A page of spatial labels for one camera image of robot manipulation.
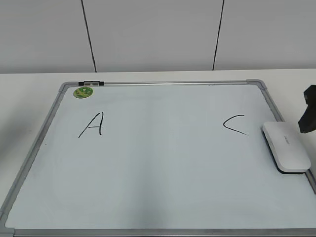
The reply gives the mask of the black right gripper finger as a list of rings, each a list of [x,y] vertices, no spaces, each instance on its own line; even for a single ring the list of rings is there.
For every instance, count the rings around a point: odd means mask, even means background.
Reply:
[[[307,104],[306,110],[298,121],[300,132],[303,134],[313,132],[316,129],[316,86],[310,85],[304,91]]]

